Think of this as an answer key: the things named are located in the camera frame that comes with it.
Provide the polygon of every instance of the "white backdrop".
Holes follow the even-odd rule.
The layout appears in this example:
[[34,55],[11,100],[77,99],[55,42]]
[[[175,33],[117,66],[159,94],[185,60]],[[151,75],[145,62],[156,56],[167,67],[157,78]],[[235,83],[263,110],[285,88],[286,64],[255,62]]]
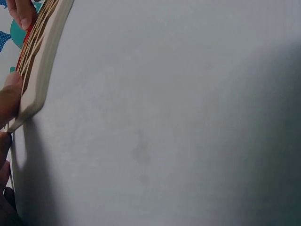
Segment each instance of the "white backdrop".
[[75,0],[15,134],[28,225],[301,225],[298,0]]

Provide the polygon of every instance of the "finger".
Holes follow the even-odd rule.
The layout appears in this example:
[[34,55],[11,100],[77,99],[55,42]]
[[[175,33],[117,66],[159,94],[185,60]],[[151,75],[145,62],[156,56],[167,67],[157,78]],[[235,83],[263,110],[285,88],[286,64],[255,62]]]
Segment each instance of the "finger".
[[21,19],[23,30],[27,30],[32,24],[36,12],[31,0],[16,0],[17,13]]
[[1,192],[4,189],[4,187],[1,187],[1,185],[4,184],[5,186],[7,183],[7,181],[5,181],[7,173],[9,177],[9,172],[10,172],[9,162],[6,162],[6,158],[11,143],[12,143],[11,135],[8,133],[0,132],[0,189],[2,189],[0,190]]
[[7,226],[23,225],[17,212],[8,203],[8,201],[2,194],[0,194],[0,225],[7,225]]
[[17,114],[22,90],[22,78],[18,72],[12,72],[0,91],[0,128]]
[[15,19],[16,23],[22,27],[21,19],[17,13],[17,5],[15,0],[6,0],[9,14]]
[[7,4],[10,15],[23,30],[35,22],[37,11],[31,0],[7,0]]
[[14,190],[11,189],[10,187],[6,187],[4,189],[4,197],[8,201],[8,203],[12,206],[12,208],[14,208],[14,210],[17,211]]
[[10,175],[10,166],[9,162],[6,161],[0,169],[0,192],[2,193],[6,185],[8,184],[8,179]]

